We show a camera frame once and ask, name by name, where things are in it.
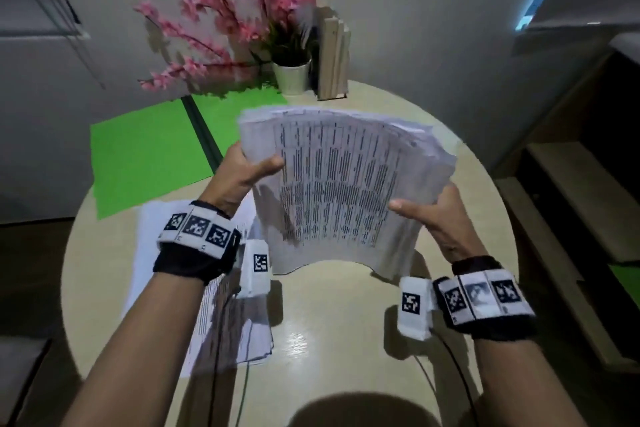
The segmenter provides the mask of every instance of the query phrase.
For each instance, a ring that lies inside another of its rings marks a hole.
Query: hand
[[[460,198],[455,184],[447,185],[436,204],[416,204],[393,199],[389,209],[400,216],[420,221],[451,263],[470,257],[488,255]]]
[[[283,167],[284,159],[279,155],[255,165],[249,163],[238,141],[228,148],[222,164],[199,199],[233,216],[246,194],[260,179],[275,174]]]

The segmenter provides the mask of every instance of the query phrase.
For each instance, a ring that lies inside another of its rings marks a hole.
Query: beige table
[[[417,106],[368,85],[350,84],[348,99],[322,104],[436,126],[445,147],[458,156],[453,180],[480,237],[517,277],[518,257],[507,212],[473,153]],[[310,95],[289,101],[317,105]],[[204,186],[201,181],[162,199],[196,197]],[[129,209],[97,221],[90,190],[71,231],[61,297],[70,349],[82,376],[120,322],[136,220],[136,211]],[[428,232],[420,233],[416,250],[414,271],[424,273],[426,264],[433,278],[450,275]],[[339,261],[319,262],[274,279],[282,284],[283,311],[273,327],[275,348],[265,363],[250,367],[240,425],[353,425],[350,416],[366,418],[374,426],[405,421],[454,425],[468,411],[463,385],[442,344],[435,339],[409,341],[397,333],[396,285],[375,277],[363,265]],[[445,337],[477,396],[482,387],[471,341],[451,332]],[[428,378],[413,353],[419,355]],[[236,425],[245,372],[241,367],[220,381],[227,384],[229,397],[216,397],[215,425]],[[193,379],[185,395],[188,383],[188,379],[178,383],[167,425],[206,425],[211,378]]]

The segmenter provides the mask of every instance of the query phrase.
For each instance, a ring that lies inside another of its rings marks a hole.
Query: white flower pot
[[[309,66],[311,61],[302,66],[280,66],[276,63],[273,65],[273,72],[276,75],[278,88],[283,95],[300,95],[303,94],[309,86]]]

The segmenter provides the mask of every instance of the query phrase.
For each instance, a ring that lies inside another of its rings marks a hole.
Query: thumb
[[[253,166],[251,184],[256,184],[260,179],[273,176],[284,167],[284,159],[279,155],[274,155],[264,159]]]
[[[413,203],[406,199],[393,199],[389,201],[389,209],[410,220],[420,221],[427,227],[435,222],[435,206],[433,205]]]

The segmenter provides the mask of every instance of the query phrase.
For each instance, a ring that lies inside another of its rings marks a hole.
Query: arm
[[[432,206],[395,199],[389,208],[423,223],[450,262],[488,254],[455,185]],[[475,346],[486,398],[502,425],[586,427],[535,342],[478,339]]]
[[[257,165],[237,142],[227,151],[200,200],[233,216],[261,178],[284,165]],[[162,426],[202,301],[199,278],[155,273],[93,365],[62,425]]]

